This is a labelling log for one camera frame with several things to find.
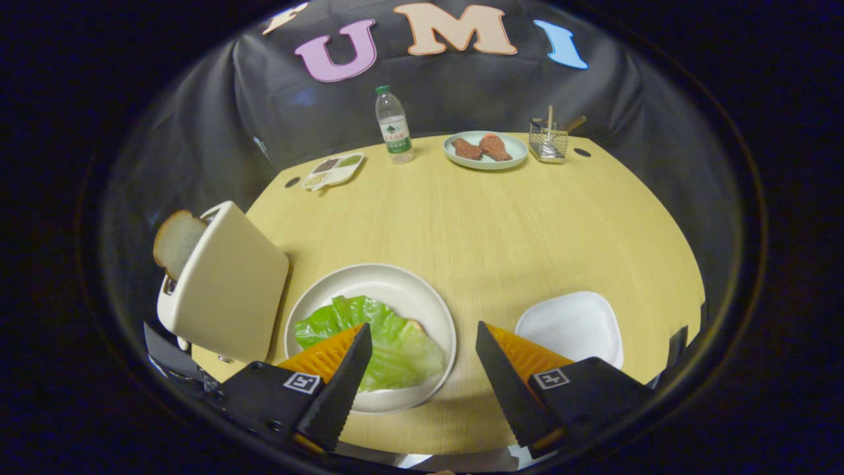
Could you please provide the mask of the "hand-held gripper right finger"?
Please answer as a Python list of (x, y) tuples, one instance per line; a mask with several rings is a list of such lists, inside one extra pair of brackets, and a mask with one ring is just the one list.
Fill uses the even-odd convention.
[(590, 445), (652, 394), (601, 358), (574, 362), (483, 321), (475, 349), (510, 430), (533, 457)]

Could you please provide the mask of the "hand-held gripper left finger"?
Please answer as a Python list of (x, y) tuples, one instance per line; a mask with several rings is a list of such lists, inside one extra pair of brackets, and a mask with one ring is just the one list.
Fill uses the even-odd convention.
[(213, 409), (273, 446), (334, 451), (371, 355), (371, 327), (358, 325), (280, 365), (248, 364), (213, 391)]

